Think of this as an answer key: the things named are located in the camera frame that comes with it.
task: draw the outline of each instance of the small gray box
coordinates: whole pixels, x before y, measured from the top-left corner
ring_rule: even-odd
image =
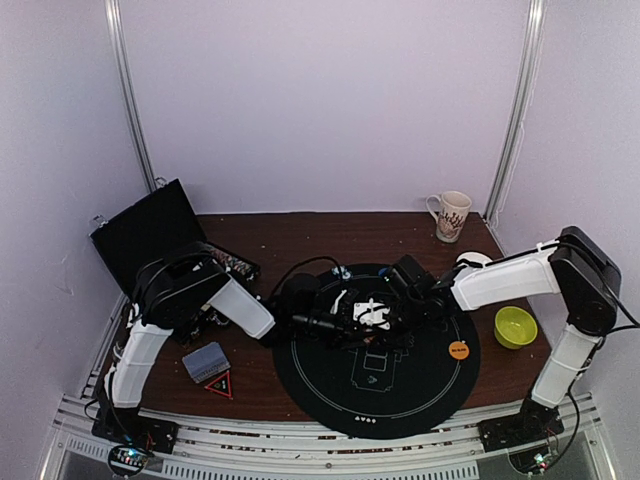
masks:
[[[189,372],[189,376],[196,383],[222,373],[231,368],[231,364],[225,356],[218,342],[211,342],[195,352],[191,352],[182,358],[182,363]]]

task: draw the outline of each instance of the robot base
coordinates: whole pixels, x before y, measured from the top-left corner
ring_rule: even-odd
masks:
[[[93,424],[91,433],[96,437],[112,442],[129,443],[124,441],[125,433],[118,426],[113,413],[107,410],[104,418],[101,415],[102,409],[98,411],[97,418],[99,420]],[[135,418],[129,417],[126,425],[128,425],[127,430],[133,437],[131,442],[133,447],[159,453],[169,454],[173,452],[173,446],[176,443],[178,434],[178,425],[176,423],[135,415]]]
[[[484,420],[478,424],[478,430],[484,451],[493,452],[546,440],[551,435],[550,432],[556,435],[564,432],[564,425],[557,416],[545,423],[532,421],[531,418],[527,419],[521,413],[517,413],[508,417]]]

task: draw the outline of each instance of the open black case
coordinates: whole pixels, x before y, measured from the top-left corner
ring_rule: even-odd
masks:
[[[260,273],[257,264],[207,241],[177,179],[103,223],[91,234],[91,239],[129,299],[133,298],[136,274],[141,267],[195,241],[206,244],[215,260],[245,287]],[[225,324],[227,320],[205,306],[191,322],[176,329],[172,338],[188,346],[212,322]]]

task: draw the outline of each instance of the metal grate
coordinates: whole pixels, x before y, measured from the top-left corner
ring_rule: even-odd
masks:
[[[278,475],[269,476],[226,473],[220,469],[200,467],[197,465],[185,465],[172,460],[165,460],[162,468],[162,476],[172,480],[295,480],[295,479],[325,479],[340,478],[341,480],[478,480],[478,467],[475,462],[466,462],[455,466],[433,467],[421,472],[412,472],[404,475],[389,476],[362,476],[362,475]]]
[[[104,447],[104,445],[75,436],[69,438],[67,449],[71,452],[79,453],[80,455],[84,455],[86,457],[105,461],[108,454],[108,450]]]

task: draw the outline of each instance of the vertical metal post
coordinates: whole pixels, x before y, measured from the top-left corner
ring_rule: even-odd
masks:
[[[540,54],[545,3],[546,0],[530,0],[529,3],[529,19],[525,33],[520,74],[513,101],[513,108],[511,110],[511,118],[507,128],[507,136],[502,147],[500,163],[498,164],[498,170],[496,171],[496,177],[484,214],[485,220],[489,225],[495,224],[497,221],[497,215],[501,208],[500,204],[509,186],[510,174],[518,153],[518,145],[521,141],[520,132],[522,131],[522,123],[533,90],[532,83]]]
[[[157,189],[155,182],[156,177],[153,173],[149,152],[147,151],[147,145],[144,141],[138,106],[133,94],[133,83],[131,82],[131,72],[129,70],[129,61],[127,59],[127,50],[124,42],[122,19],[120,18],[120,3],[119,0],[105,0],[105,6],[107,10],[109,35],[111,36],[111,43],[120,75],[120,85],[124,96],[129,130],[131,131],[133,145],[136,150],[138,162],[140,163],[140,168],[142,169],[145,185],[149,193],[151,193]]]

